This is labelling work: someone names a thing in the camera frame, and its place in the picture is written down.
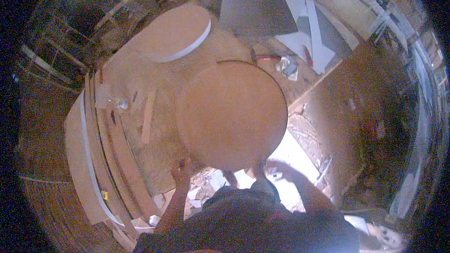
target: dark shirt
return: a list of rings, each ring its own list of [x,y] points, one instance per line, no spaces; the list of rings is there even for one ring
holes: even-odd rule
[[[134,253],[359,252],[357,230],[337,211],[288,211],[272,196],[230,190],[206,201],[203,210],[167,234],[139,236]]]

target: person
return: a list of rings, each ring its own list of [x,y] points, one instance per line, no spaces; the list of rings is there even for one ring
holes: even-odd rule
[[[295,184],[306,212],[288,211],[264,170],[253,168],[250,189],[231,180],[183,221],[190,173],[181,164],[172,168],[176,191],[165,213],[153,234],[139,236],[133,252],[359,252],[357,230],[304,175],[282,162],[266,165]]]

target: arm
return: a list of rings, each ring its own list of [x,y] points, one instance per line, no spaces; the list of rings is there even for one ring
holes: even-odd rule
[[[184,206],[190,189],[189,171],[189,168],[183,166],[183,164],[172,168],[171,173],[175,180],[176,190],[154,233],[166,234],[183,223]]]
[[[336,210],[331,201],[299,171],[279,161],[268,161],[267,167],[277,168],[283,173],[283,178],[295,184],[307,212]]]

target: round wooden board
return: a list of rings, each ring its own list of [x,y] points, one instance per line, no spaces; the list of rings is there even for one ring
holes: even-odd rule
[[[239,61],[199,72],[176,100],[176,123],[186,147],[207,166],[238,171],[267,159],[288,122],[274,79]]]
[[[169,62],[192,52],[210,30],[211,20],[205,9],[182,5],[160,15],[135,36],[133,40],[140,43],[134,48],[154,62]]]

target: circular mdf panel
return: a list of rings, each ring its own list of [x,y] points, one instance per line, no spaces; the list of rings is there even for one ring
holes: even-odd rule
[[[213,64],[176,100],[178,131],[207,166],[238,171],[267,159],[280,144],[288,108],[278,83],[243,62]]]
[[[150,60],[170,62],[192,52],[208,36],[211,20],[199,6],[183,5],[160,15],[134,41],[136,49]]]

